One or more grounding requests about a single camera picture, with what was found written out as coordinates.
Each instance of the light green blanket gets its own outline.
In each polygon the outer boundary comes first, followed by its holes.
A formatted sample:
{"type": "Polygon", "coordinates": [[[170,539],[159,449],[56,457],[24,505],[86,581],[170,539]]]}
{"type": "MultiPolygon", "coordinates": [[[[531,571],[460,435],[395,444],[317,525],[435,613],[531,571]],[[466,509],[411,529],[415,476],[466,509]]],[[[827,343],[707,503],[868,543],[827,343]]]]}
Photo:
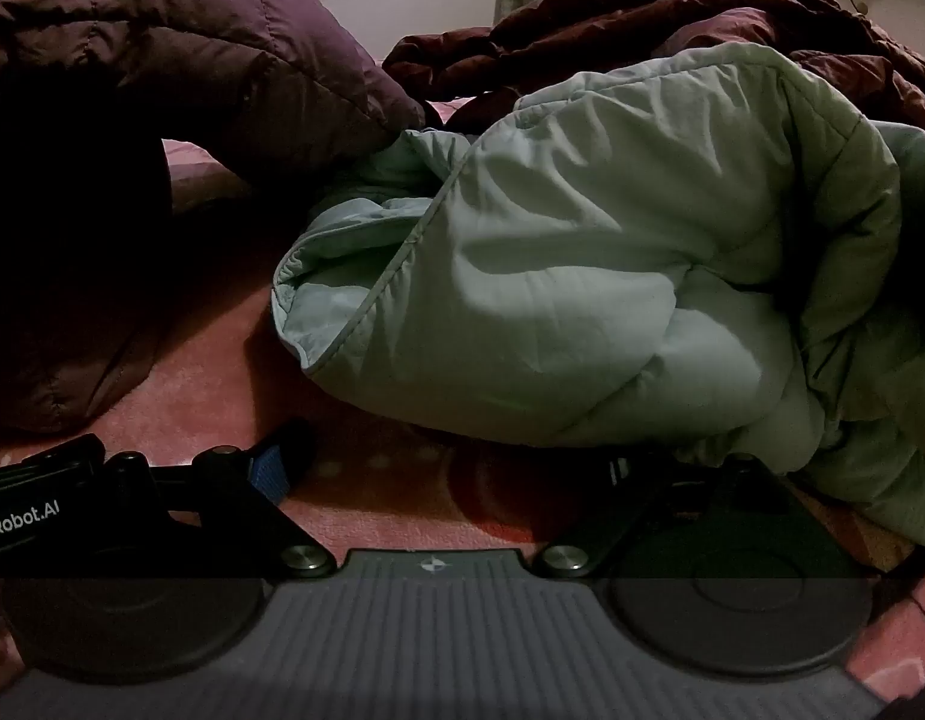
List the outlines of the light green blanket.
{"type": "Polygon", "coordinates": [[[730,43],[578,74],[475,143],[403,133],[339,177],[273,313],[370,412],[752,453],[925,543],[925,322],[891,289],[913,214],[925,133],[730,43]]]}

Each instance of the black round disc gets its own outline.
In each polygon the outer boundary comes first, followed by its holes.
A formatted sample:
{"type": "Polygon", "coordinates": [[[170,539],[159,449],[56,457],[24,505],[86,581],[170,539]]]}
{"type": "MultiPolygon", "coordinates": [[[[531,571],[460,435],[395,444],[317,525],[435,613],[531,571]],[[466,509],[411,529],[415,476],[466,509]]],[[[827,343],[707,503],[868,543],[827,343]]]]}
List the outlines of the black round disc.
{"type": "Polygon", "coordinates": [[[680,664],[749,678],[810,670],[845,654],[869,618],[863,579],[810,577],[791,555],[712,544],[650,538],[639,552],[657,568],[672,561],[664,578],[623,565],[627,578],[606,586],[624,624],[680,664]]]}
{"type": "Polygon", "coordinates": [[[247,630],[259,579],[12,579],[5,615],[27,665],[139,683],[204,664],[247,630]]]}

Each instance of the dark red blanket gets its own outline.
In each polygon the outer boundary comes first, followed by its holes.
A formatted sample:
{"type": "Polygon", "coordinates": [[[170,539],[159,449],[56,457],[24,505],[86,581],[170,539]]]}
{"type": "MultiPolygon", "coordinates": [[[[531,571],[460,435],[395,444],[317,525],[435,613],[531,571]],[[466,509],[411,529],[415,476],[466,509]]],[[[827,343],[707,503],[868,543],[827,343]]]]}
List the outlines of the dark red blanket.
{"type": "Polygon", "coordinates": [[[872,119],[925,129],[925,59],[835,0],[537,0],[494,28],[403,38],[384,69],[416,100],[475,97],[446,128],[478,134],[578,71],[728,40],[784,53],[872,119]]]}

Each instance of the blanket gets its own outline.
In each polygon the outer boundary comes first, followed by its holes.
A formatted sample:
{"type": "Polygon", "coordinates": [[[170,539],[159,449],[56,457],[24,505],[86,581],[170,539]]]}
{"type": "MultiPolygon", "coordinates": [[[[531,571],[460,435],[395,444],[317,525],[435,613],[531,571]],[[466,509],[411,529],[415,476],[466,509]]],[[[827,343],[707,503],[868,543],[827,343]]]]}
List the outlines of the blanket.
{"type": "MultiPolygon", "coordinates": [[[[446,129],[480,134],[577,71],[726,41],[771,46],[867,117],[925,129],[925,59],[835,0],[537,0],[494,28],[406,37],[384,69],[421,103],[475,97],[446,129]]],[[[439,127],[432,111],[428,124],[439,127]]]]}
{"type": "Polygon", "coordinates": [[[728,43],[472,140],[406,132],[318,207],[272,295],[307,376],[514,445],[749,453],[925,544],[924,131],[728,43]]]}

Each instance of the silver bolt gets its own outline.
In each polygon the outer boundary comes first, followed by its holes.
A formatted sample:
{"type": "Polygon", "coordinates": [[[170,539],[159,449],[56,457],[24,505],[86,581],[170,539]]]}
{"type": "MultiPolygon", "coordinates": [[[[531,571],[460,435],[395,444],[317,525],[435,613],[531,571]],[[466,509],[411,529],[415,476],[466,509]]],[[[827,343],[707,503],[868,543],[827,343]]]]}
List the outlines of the silver bolt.
{"type": "Polygon", "coordinates": [[[557,544],[542,552],[542,559],[556,571],[577,571],[589,562],[589,556],[579,547],[557,544]]]}
{"type": "Polygon", "coordinates": [[[296,571],[315,571],[326,565],[329,555],[319,546],[296,544],[282,551],[282,560],[289,568],[296,571]]]}

